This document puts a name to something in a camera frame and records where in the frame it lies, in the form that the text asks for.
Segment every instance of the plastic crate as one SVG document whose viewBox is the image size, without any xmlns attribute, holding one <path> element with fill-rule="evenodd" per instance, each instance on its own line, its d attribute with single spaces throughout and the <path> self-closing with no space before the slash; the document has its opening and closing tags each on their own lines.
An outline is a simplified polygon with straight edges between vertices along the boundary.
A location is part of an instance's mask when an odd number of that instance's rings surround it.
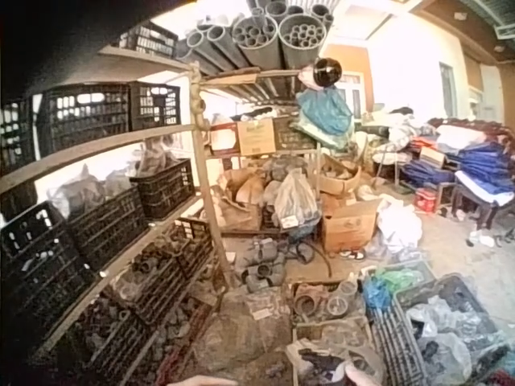
<svg viewBox="0 0 515 386">
<path fill-rule="evenodd" d="M 150 334 L 135 314 L 102 294 L 57 343 L 58 371 L 118 384 Z"/>
<path fill-rule="evenodd" d="M 150 55 L 174 58 L 177 40 L 178 37 L 173 32 L 148 21 L 126 32 L 112 45 Z"/>
<path fill-rule="evenodd" d="M 136 186 L 69 220 L 69 225 L 79 252 L 95 272 L 148 230 Z"/>
<path fill-rule="evenodd" d="M 294 119 L 294 117 L 274 118 L 274 136 L 277 150 L 316 149 L 316 141 L 313 138 L 290 127 L 290 123 Z"/>
<path fill-rule="evenodd" d="M 11 221 L 37 203 L 38 192 L 34 181 L 21 183 L 0 196 L 0 208 L 5 221 Z"/>
<path fill-rule="evenodd" d="M 2 105 L 0 147 L 0 175 L 35 161 L 31 98 Z"/>
<path fill-rule="evenodd" d="M 411 326 L 410 321 L 406 318 L 405 312 L 416 304 L 427 303 L 428 299 L 434 296 L 440 296 L 444 299 L 453 311 L 475 311 L 488 315 L 486 309 L 480 304 L 459 274 L 445 275 L 436 281 L 430 281 L 398 291 L 394 295 L 393 304 L 398 308 L 398 312 L 402 314 L 404 323 L 407 326 Z M 481 330 L 485 334 L 494 334 L 499 331 L 490 318 L 483 319 L 481 327 Z M 418 354 L 421 355 L 418 347 L 416 347 L 416 349 Z M 484 351 L 482 351 L 482 356 L 478 359 L 477 365 L 472 366 L 472 374 L 467 380 L 467 384 L 478 384 L 488 376 L 489 371 L 493 369 L 496 363 L 508 352 L 509 346 L 508 344 L 496 345 L 491 349 L 487 350 L 485 347 L 482 350 Z"/>
<path fill-rule="evenodd" d="M 36 120 L 42 157 L 130 131 L 127 84 L 72 84 L 43 94 Z"/>
<path fill-rule="evenodd" d="M 164 248 L 150 248 L 143 251 L 136 261 L 153 258 L 165 263 L 157 273 L 150 275 L 149 282 L 130 304 L 143 322 L 153 325 L 161 323 L 174 300 L 185 290 L 187 282 L 176 254 Z"/>
<path fill-rule="evenodd" d="M 180 125 L 180 87 L 169 84 L 130 84 L 132 130 Z"/>
<path fill-rule="evenodd" d="M 180 204 L 195 195 L 192 164 L 189 158 L 149 177 L 132 177 L 138 185 L 143 210 L 148 220 L 163 220 Z"/>
<path fill-rule="evenodd" d="M 375 346 L 385 361 L 387 384 L 427 386 L 422 355 L 399 311 L 392 306 L 385 312 L 370 310 L 369 313 Z"/>
<path fill-rule="evenodd" d="M 94 276 L 64 219 L 47 201 L 9 222 L 1 235 L 5 343 L 24 355 L 51 331 Z"/>
<path fill-rule="evenodd" d="M 367 346 L 370 348 L 374 348 L 373 340 L 372 340 L 372 332 L 370 330 L 369 321 L 365 316 L 355 316 L 355 317 L 347 317 L 339 320 L 329 320 L 320 323 L 298 323 L 295 326 L 297 339 L 306 338 L 309 340 L 320 340 L 322 339 L 323 329 L 327 326 L 347 328 L 350 326 L 358 326 L 361 332 L 361 338 L 363 338 L 362 342 L 358 343 L 359 345 L 352 345 L 349 343 L 337 343 L 335 344 L 343 344 L 345 346 L 350 347 L 363 347 Z"/>
<path fill-rule="evenodd" d="M 212 252 L 212 238 L 208 223 L 200 220 L 180 218 L 171 231 L 172 240 L 185 240 L 179 256 L 179 263 L 187 279 L 198 271 Z"/>
</svg>

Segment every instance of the shelf board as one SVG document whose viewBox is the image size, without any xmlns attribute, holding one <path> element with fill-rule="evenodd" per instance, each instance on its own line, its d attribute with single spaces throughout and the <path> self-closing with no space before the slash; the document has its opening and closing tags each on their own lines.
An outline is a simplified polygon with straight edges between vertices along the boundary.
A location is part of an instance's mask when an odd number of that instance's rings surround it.
<svg viewBox="0 0 515 386">
<path fill-rule="evenodd" d="M 102 278 L 98 283 L 90 287 L 86 293 L 80 298 L 78 302 L 68 308 L 65 316 L 58 321 L 56 328 L 50 334 L 50 336 L 44 341 L 35 353 L 35 358 L 44 356 L 45 353 L 49 352 L 61 339 L 66 330 L 79 318 L 80 314 L 86 309 L 86 307 L 95 299 L 95 297 L 138 255 L 142 250 L 155 240 L 163 231 L 165 231 L 170 225 L 177 220 L 184 211 L 186 211 L 191 205 L 196 203 L 200 199 L 200 195 L 191 197 L 186 203 L 178 207 L 173 213 L 171 213 L 165 220 L 155 223 L 147 233 L 145 233 L 140 239 L 132 244 L 128 249 L 119 255 L 111 264 L 104 270 L 106 276 Z"/>
<path fill-rule="evenodd" d="M 79 65 L 61 84 L 131 82 L 157 72 L 186 72 L 189 69 L 190 66 L 177 60 L 108 46 Z"/>
<path fill-rule="evenodd" d="M 241 84 L 255 84 L 258 79 L 261 78 L 277 78 L 284 76 L 297 76 L 300 70 L 269 70 L 255 72 L 254 70 L 250 73 L 239 73 L 239 74 L 225 74 L 221 73 L 217 76 L 212 76 L 209 79 L 204 80 L 200 85 L 203 88 L 213 87 L 227 87 L 227 86 L 238 86 Z"/>
<path fill-rule="evenodd" d="M 127 370 L 127 373 L 126 375 L 123 377 L 122 381 L 120 382 L 119 386 L 124 386 L 127 381 L 130 379 L 130 377 L 132 376 L 134 370 L 136 370 L 136 368 L 138 367 L 138 365 L 141 363 L 141 361 L 143 360 L 143 358 L 145 358 L 145 355 L 146 353 L 150 350 L 150 348 L 152 347 L 152 344 L 154 344 L 154 341 L 156 340 L 156 338 L 158 337 L 158 334 L 159 334 L 159 329 L 164 326 L 166 323 L 167 323 L 167 320 L 171 317 L 172 314 L 175 313 L 175 311 L 177 310 L 177 307 L 179 307 L 180 303 L 184 300 L 184 298 L 186 297 L 187 293 L 190 292 L 190 289 L 192 288 L 193 284 L 199 280 L 199 277 L 200 275 L 202 274 L 202 272 L 204 271 L 204 268 L 207 264 L 209 264 L 210 262 L 212 262 L 213 260 L 213 257 L 215 256 L 215 253 L 213 252 L 212 255 L 199 267 L 198 271 L 195 273 L 195 275 L 193 275 L 193 277 L 190 279 L 190 282 L 187 284 L 186 288 L 184 289 L 184 291 L 180 294 L 180 296 L 177 298 L 177 301 L 175 302 L 175 304 L 173 305 L 173 307 L 170 309 L 170 311 L 168 311 L 167 315 L 165 316 L 165 318 L 163 319 L 162 323 L 160 326 L 158 326 L 156 328 L 156 330 L 154 331 L 154 333 L 152 334 L 152 336 L 148 339 L 148 341 L 145 343 L 145 346 L 143 346 L 142 350 L 139 352 L 138 356 L 136 357 L 136 359 L 134 360 L 134 362 L 130 365 L 129 369 Z"/>
<path fill-rule="evenodd" d="M 305 149 L 305 150 L 277 150 L 273 153 L 264 153 L 264 154 L 256 154 L 256 157 L 261 157 L 262 155 L 301 155 L 301 154 L 316 154 L 316 149 Z M 221 159 L 221 158 L 232 158 L 232 157 L 242 157 L 242 158 L 250 158 L 254 157 L 253 155 L 241 155 L 240 153 L 228 153 L 228 154 L 220 154 L 220 155 L 208 155 L 206 159 Z"/>
<path fill-rule="evenodd" d="M 109 150 L 116 149 L 143 141 L 145 138 L 158 137 L 161 135 L 168 135 L 174 133 L 181 133 L 183 131 L 194 130 L 195 125 L 172 125 L 163 126 L 155 129 L 146 129 L 131 131 L 129 133 L 113 135 L 96 141 L 82 143 L 80 145 L 70 147 L 58 151 L 57 153 L 50 154 L 47 157 L 41 158 L 38 161 L 29 163 L 8 175 L 0 178 L 0 194 L 9 191 L 13 187 L 48 175 L 62 167 L 70 165 L 74 162 L 81 161 L 85 158 L 92 157 Z"/>
</svg>

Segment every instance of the white cloth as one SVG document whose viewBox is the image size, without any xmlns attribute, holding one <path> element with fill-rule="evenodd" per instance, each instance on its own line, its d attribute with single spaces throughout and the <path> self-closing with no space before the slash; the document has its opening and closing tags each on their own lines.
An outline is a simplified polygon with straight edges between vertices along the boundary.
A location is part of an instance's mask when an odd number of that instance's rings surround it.
<svg viewBox="0 0 515 386">
<path fill-rule="evenodd" d="M 436 132 L 440 134 L 436 143 L 447 145 L 456 150 L 462 150 L 467 146 L 486 141 L 485 133 L 459 126 L 441 125 Z"/>
<path fill-rule="evenodd" d="M 469 191 L 487 203 L 497 203 L 500 207 L 502 207 L 503 205 L 509 203 L 513 198 L 515 198 L 515 193 L 512 191 L 499 193 L 497 195 L 488 193 L 461 170 L 456 171 L 455 176 L 463 185 L 465 185 L 465 187 L 468 188 Z"/>
</svg>

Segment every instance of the label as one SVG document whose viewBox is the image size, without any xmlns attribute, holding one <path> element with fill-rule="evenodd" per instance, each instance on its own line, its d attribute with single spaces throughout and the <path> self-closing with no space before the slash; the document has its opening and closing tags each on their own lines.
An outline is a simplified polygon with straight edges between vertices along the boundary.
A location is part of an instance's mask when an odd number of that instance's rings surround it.
<svg viewBox="0 0 515 386">
<path fill-rule="evenodd" d="M 254 320 L 261 320 L 264 318 L 268 318 L 269 316 L 272 316 L 272 313 L 268 308 L 264 308 L 263 310 L 259 310 L 252 313 L 252 316 Z"/>
<path fill-rule="evenodd" d="M 284 219 L 281 219 L 281 227 L 282 229 L 288 229 L 299 226 L 299 220 L 297 216 L 288 216 Z"/>
</svg>

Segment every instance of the blue fabric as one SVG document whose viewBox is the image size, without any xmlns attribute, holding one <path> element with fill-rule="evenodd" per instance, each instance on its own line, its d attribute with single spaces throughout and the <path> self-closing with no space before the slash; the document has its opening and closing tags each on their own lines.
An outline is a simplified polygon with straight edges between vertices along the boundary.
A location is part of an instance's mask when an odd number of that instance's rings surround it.
<svg viewBox="0 0 515 386">
<path fill-rule="evenodd" d="M 491 195 L 515 190 L 508 170 L 509 155 L 498 142 L 469 146 L 459 152 L 460 169 Z"/>
<path fill-rule="evenodd" d="M 454 173 L 449 170 L 437 169 L 427 162 L 413 160 L 402 167 L 402 171 L 416 187 L 423 187 L 424 183 L 451 183 L 454 181 Z"/>
<path fill-rule="evenodd" d="M 342 135 L 348 131 L 352 113 L 340 93 L 334 86 L 320 91 L 307 88 L 297 94 L 297 102 L 319 129 L 330 135 Z"/>
</svg>

